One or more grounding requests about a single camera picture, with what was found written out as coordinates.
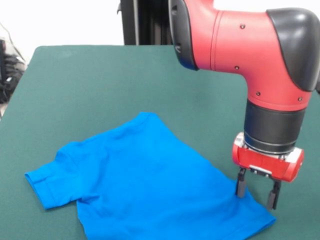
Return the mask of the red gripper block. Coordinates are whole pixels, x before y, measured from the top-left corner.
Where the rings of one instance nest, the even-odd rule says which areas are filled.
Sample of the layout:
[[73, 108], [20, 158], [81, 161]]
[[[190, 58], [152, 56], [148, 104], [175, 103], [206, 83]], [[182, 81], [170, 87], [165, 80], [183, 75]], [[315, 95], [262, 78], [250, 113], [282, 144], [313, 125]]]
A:
[[232, 160], [241, 167], [236, 181], [235, 195], [243, 198], [246, 192], [246, 169], [257, 174], [275, 179], [273, 188], [269, 192], [266, 208], [275, 210], [281, 190], [281, 181], [291, 183], [298, 175], [303, 164], [305, 152], [295, 147], [284, 155], [265, 154], [258, 152], [245, 144], [244, 133], [237, 134], [232, 147]]

